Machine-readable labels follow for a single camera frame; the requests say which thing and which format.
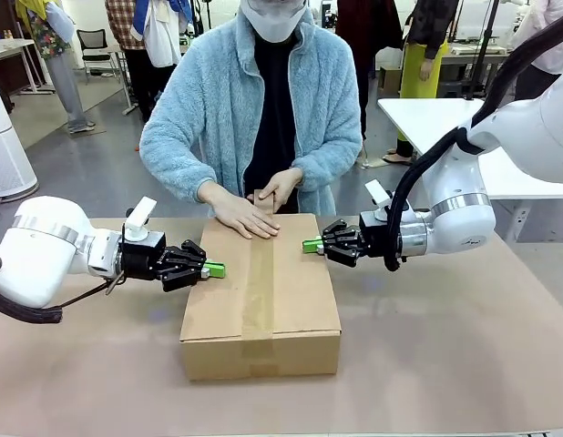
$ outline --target face mask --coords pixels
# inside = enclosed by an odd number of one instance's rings
[[[241,11],[261,38],[288,39],[306,12],[305,0],[241,0]]]

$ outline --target floral shirt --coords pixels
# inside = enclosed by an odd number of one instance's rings
[[[43,59],[52,59],[55,56],[62,55],[65,50],[70,48],[70,45],[56,34],[47,21],[33,13],[30,13],[28,18],[33,39]]]

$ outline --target green block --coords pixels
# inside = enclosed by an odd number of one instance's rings
[[[306,239],[302,242],[303,253],[316,253],[318,246],[322,244],[322,239]]]
[[[209,276],[211,278],[225,278],[225,265],[220,262],[205,262],[204,267],[209,269]]]

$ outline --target brown table top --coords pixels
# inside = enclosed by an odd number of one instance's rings
[[[121,219],[94,225],[119,229]],[[153,219],[169,242],[200,219]],[[209,254],[218,259],[218,254]],[[0,315],[0,433],[499,433],[563,427],[563,309],[500,240],[453,256],[329,263],[343,326],[333,377],[190,383],[187,291],[129,280],[57,326]],[[98,284],[68,277],[65,300]]]

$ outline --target yellow pants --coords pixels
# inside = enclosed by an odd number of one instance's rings
[[[419,44],[407,44],[405,46],[405,60],[403,64],[403,80],[401,82],[400,98],[434,98],[437,97],[437,85],[439,84],[439,70],[442,66],[442,57],[447,53],[447,41],[437,51],[434,59],[434,67],[431,75],[424,82],[419,78],[421,64],[425,58],[425,46]],[[407,138],[399,132],[399,139],[406,141]]]

